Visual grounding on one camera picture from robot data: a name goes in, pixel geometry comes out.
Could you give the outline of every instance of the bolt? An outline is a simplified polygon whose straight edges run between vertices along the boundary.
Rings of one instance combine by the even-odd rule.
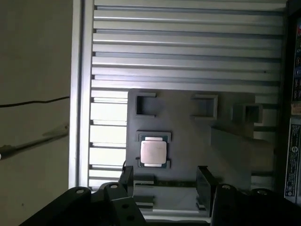
[[[231,187],[229,185],[223,185],[222,188],[227,189],[227,190],[231,189]]]
[[[257,191],[258,194],[261,194],[261,195],[267,195],[268,193],[264,190],[258,190]]]

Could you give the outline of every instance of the black cable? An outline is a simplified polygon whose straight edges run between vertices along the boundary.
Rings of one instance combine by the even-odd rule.
[[[8,105],[0,105],[0,108],[4,107],[17,107],[17,106],[22,106],[22,105],[31,105],[31,104],[49,104],[55,101],[60,101],[60,100],[65,100],[69,99],[70,97],[61,97],[57,99],[52,99],[52,100],[33,100],[33,101],[27,101],[27,102],[21,102],[21,103],[16,103],[16,104],[8,104]]]

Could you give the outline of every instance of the metal slat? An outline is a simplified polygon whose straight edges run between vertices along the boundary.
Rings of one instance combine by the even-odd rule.
[[[110,34],[94,33],[93,41],[100,43],[168,45],[168,46],[198,46],[238,49],[273,49],[281,51],[282,40],[239,38],[239,37],[207,37],[185,36],[179,34],[154,35],[143,34]]]
[[[120,171],[110,171],[110,170],[89,170],[89,177],[98,177],[98,178],[119,178],[121,175]]]
[[[260,57],[280,58],[278,50],[269,49],[235,49],[219,47],[174,47],[174,46],[143,46],[143,45],[108,45],[94,44],[94,52],[116,53],[149,53],[149,54],[184,54],[222,57]]]
[[[94,88],[116,89],[175,89],[175,90],[201,90],[214,92],[245,92],[256,94],[277,94],[279,87],[252,86],[252,85],[224,85],[224,84],[196,84],[175,82],[149,82],[149,81],[107,81],[92,80]]]
[[[239,80],[239,81],[279,81],[278,73],[270,72],[227,72],[214,70],[175,70],[175,69],[147,69],[147,68],[118,68],[118,67],[92,67],[92,74],[96,80],[103,76],[132,76],[153,78],[186,78],[186,79],[212,79],[212,80]]]
[[[125,148],[90,148],[89,164],[122,166],[126,159]]]
[[[152,22],[94,21],[95,29],[173,31],[173,32],[215,32],[235,34],[281,35],[282,27],[227,24],[175,24]]]
[[[126,66],[126,67],[154,67],[154,68],[187,68],[187,69],[215,69],[240,71],[271,71],[277,72],[280,63],[240,62],[240,61],[206,61],[183,59],[151,59],[151,58],[120,58],[120,57],[92,57],[93,65]]]
[[[95,0],[96,6],[126,6],[126,7],[164,7],[164,8],[199,8],[199,9],[229,9],[279,11],[285,8],[285,1],[195,1],[195,0]]]
[[[179,13],[156,11],[95,10],[95,20],[132,22],[172,22],[199,24],[236,24],[282,27],[282,16]]]
[[[127,105],[124,104],[91,104],[92,120],[127,121]]]
[[[127,91],[92,90],[91,97],[108,98],[114,101],[115,98],[127,99]]]
[[[124,126],[90,126],[90,142],[125,144],[126,136]]]

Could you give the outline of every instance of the beige wall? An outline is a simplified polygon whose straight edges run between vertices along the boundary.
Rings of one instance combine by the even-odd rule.
[[[0,104],[70,92],[72,0],[0,1]],[[0,109],[0,146],[69,122],[69,100]],[[68,138],[0,161],[0,225],[18,225],[68,189]]]

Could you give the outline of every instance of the label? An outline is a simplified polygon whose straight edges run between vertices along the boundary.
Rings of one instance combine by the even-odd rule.
[[[292,115],[301,115],[301,103],[292,104]]]
[[[285,196],[296,195],[299,169],[300,129],[300,125],[291,125],[290,142],[287,154]]]
[[[301,20],[298,21],[293,75],[293,101],[301,101]]]

